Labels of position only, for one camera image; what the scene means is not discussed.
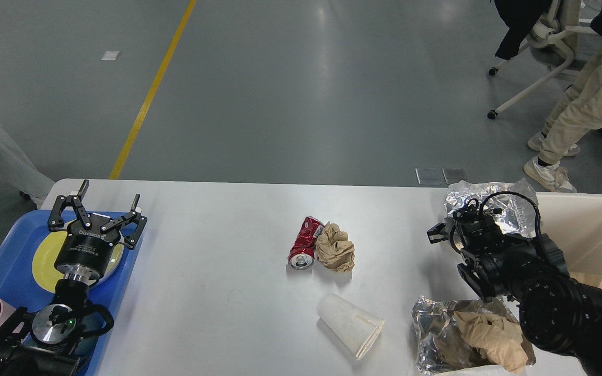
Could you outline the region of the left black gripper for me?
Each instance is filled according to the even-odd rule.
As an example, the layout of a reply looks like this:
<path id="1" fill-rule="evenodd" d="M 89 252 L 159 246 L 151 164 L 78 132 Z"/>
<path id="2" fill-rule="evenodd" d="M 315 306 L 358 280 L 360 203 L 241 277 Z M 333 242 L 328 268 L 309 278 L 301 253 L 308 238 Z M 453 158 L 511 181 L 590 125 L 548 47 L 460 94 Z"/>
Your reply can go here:
<path id="1" fill-rule="evenodd" d="M 131 209 L 123 216 L 90 217 L 82 204 L 82 198 L 89 188 L 88 180 L 82 184 L 76 194 L 58 195 L 48 218 L 48 230 L 60 231 L 64 228 L 63 212 L 72 208 L 76 215 L 70 221 L 64 243 L 60 247 L 53 267 L 64 276 L 79 276 L 79 281 L 88 285 L 98 285 L 104 278 L 110 277 L 119 266 L 124 247 L 134 249 L 147 224 L 147 217 L 137 211 L 141 195 L 136 194 Z M 133 232 L 122 237 L 121 230 L 135 224 Z"/>

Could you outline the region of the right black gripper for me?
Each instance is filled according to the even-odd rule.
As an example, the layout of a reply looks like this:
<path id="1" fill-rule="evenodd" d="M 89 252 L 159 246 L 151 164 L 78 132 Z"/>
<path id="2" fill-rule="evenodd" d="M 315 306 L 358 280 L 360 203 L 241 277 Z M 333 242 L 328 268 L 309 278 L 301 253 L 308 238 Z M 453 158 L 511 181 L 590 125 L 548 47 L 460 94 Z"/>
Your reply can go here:
<path id="1" fill-rule="evenodd" d="M 426 236 L 430 244 L 447 241 L 457 252 L 473 255 L 497 252 L 504 240 L 494 217 L 480 209 L 458 209 L 453 213 L 453 223 L 437 223 Z"/>

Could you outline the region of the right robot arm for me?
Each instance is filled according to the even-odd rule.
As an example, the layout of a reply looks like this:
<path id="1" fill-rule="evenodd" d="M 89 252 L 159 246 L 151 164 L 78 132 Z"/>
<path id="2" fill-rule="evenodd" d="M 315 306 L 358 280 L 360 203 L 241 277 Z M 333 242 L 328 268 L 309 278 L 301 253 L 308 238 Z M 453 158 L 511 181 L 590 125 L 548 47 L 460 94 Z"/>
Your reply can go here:
<path id="1" fill-rule="evenodd" d="M 464 206 L 427 231 L 430 243 L 459 239 L 461 278 L 484 302 L 518 302 L 523 335 L 535 347 L 579 360 L 588 375 L 602 375 L 602 289 L 572 278 L 562 250 L 541 231 L 538 206 L 533 238 L 504 234 L 495 223 L 500 208 L 484 199 Z"/>

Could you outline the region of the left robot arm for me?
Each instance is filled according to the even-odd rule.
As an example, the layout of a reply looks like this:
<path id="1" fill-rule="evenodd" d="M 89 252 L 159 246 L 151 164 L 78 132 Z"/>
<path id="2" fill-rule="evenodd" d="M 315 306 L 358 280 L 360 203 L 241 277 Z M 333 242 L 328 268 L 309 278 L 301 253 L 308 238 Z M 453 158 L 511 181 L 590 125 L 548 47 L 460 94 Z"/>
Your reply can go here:
<path id="1" fill-rule="evenodd" d="M 148 219 L 88 211 L 77 191 L 32 211 L 0 247 L 0 375 L 94 375 Z"/>

